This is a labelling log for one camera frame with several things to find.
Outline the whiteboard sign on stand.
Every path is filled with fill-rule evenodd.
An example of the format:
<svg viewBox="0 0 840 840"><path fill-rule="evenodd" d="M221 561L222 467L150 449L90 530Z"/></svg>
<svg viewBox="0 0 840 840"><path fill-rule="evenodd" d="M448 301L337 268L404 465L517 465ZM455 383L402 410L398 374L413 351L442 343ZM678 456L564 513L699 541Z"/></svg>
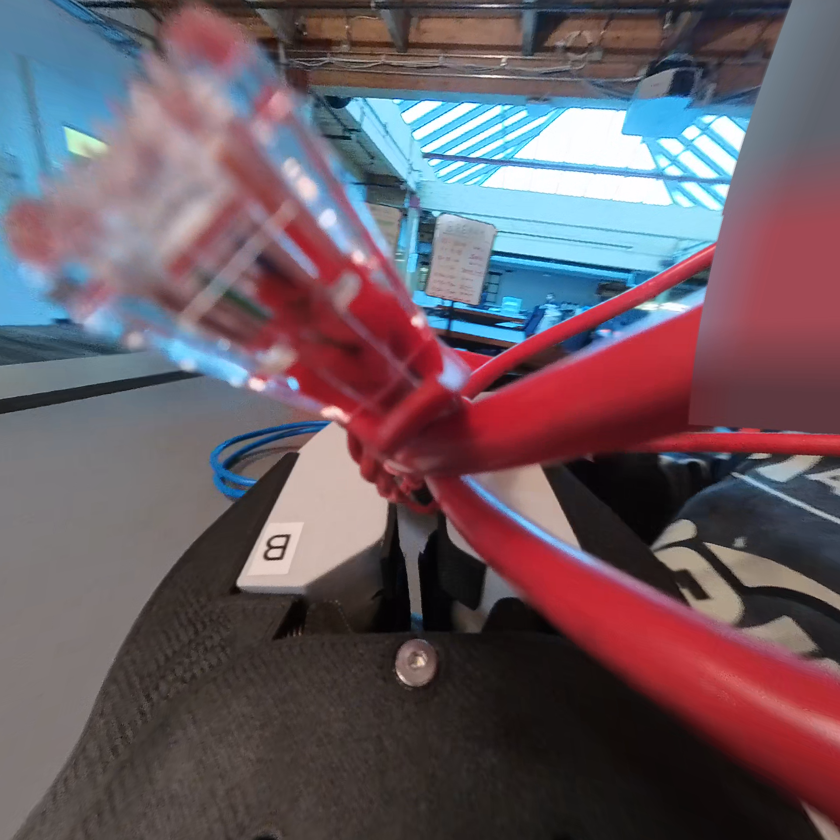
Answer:
<svg viewBox="0 0 840 840"><path fill-rule="evenodd" d="M437 217L426 294L476 307L480 303L497 228L443 213Z"/></svg>

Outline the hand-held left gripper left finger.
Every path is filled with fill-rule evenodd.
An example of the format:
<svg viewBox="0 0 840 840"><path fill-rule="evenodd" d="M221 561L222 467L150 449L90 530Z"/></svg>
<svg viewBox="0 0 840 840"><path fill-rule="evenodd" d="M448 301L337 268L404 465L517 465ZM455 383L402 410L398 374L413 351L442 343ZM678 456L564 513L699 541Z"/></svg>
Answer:
<svg viewBox="0 0 840 840"><path fill-rule="evenodd" d="M239 591L337 603L382 618L404 572L396 510L365 481L346 433L326 427L299 452L240 572Z"/></svg>

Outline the person's black printed shirt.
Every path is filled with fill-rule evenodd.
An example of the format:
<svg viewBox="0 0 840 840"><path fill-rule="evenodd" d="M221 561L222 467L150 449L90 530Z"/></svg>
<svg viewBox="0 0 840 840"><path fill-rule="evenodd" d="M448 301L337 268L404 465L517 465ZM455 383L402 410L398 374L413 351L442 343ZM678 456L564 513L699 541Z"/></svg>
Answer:
<svg viewBox="0 0 840 840"><path fill-rule="evenodd" d="M752 455L653 544L689 606L839 673L839 461Z"/></svg>

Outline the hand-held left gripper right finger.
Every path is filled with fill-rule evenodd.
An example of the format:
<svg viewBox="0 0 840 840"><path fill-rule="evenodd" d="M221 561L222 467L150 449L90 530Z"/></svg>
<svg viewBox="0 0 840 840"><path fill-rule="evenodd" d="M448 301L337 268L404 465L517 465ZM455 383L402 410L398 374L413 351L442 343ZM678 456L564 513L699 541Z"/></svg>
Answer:
<svg viewBox="0 0 840 840"><path fill-rule="evenodd" d="M576 549L580 543L543 468L527 467L482 474L476 481L506 507L541 530ZM434 516L432 529L420 552L422 626L426 631L480 631L499 602L503 616L525 627L550 631L541 616L522 600L521 594L464 540L442 513Z"/></svg>

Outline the white ceiling-mounted unit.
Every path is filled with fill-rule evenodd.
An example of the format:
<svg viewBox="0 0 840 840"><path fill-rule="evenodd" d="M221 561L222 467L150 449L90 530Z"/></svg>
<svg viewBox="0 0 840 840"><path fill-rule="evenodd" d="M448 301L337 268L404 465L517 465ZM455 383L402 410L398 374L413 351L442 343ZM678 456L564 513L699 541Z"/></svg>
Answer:
<svg viewBox="0 0 840 840"><path fill-rule="evenodd" d="M652 64L628 103L622 134L676 140L699 117L715 90L707 67L685 52Z"/></svg>

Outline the long background desk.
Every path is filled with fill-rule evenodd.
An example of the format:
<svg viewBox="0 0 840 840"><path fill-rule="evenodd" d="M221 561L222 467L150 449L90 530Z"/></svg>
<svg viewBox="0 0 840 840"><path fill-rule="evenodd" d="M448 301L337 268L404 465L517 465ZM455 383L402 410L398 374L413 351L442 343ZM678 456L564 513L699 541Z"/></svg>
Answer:
<svg viewBox="0 0 840 840"><path fill-rule="evenodd" d="M447 345L462 350L507 350L527 338L526 319L501 311L472 308L454 301L422 305L429 326Z"/></svg>

